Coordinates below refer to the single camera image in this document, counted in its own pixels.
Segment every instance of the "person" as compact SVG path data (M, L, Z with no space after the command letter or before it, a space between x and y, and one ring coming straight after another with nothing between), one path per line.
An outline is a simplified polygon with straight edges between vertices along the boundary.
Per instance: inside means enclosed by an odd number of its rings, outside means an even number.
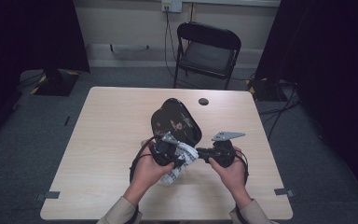
M145 148L142 155L150 154L150 147L154 142ZM267 224L276 223L270 221L256 200L252 199L248 194L244 184L244 166L243 163L236 158L228 167L224 168L214 159L210 158L209 162L212 168L220 175L223 184L231 193L236 205L239 208L240 216L243 217L248 224ZM118 224L118 223L139 223L142 213L138 211L138 203L141 201L147 190L155 185L163 175L169 173L173 168L173 162L166 165L158 165L151 156L143 156L135 168L135 173L129 187L112 208L103 216L97 224ZM242 223L236 209L230 212L233 223Z

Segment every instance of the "black chair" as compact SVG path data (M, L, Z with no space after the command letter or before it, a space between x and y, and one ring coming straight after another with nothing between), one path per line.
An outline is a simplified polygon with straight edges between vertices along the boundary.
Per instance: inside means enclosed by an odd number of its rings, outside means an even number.
M209 77L226 79L228 87L241 49L241 40L233 32L198 22L185 22L177 29L179 46L173 88L176 88L178 69ZM183 41L188 41L184 50Z

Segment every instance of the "gray carpet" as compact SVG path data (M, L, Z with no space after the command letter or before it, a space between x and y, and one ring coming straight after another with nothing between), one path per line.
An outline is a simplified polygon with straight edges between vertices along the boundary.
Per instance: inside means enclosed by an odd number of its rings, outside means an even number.
M236 69L237 79L230 82L229 89L246 91L240 79L254 71ZM21 79L39 72L28 71ZM214 78L184 74L180 78L200 89L224 87L224 82ZM26 85L36 79L21 83L23 95L17 109L0 128L0 223L95 223L46 222L39 216L43 203L35 199L49 190L89 89L171 88L172 77L165 67L92 68L90 74L80 76L69 97L31 95L34 84ZM181 88L195 88L181 83ZM284 88L288 96L291 89ZM256 106L267 111L280 109L284 103L256 102ZM266 134L274 122L270 116L261 117ZM282 113L270 145L283 184L295 193L290 198L294 216L281 223L358 223L358 183L341 158L321 140L317 122L301 105Z

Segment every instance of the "electrical outlet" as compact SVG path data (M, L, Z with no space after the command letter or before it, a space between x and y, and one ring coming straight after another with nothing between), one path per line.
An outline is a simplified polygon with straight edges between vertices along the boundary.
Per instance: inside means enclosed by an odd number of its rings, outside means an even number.
M161 11L182 12L182 2L162 0Z

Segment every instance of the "silver metal part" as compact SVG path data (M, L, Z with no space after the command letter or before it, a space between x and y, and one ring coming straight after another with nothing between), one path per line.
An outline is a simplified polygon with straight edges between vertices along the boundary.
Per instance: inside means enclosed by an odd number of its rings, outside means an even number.
M175 137L173 137L171 132L168 132L168 133L164 134L164 136L162 136L162 141L167 142L167 143L171 143L171 144L174 144L174 145L179 145L179 142L175 139Z
M242 136L245 136L245 133L219 132L217 135L214 136L212 141L227 141Z

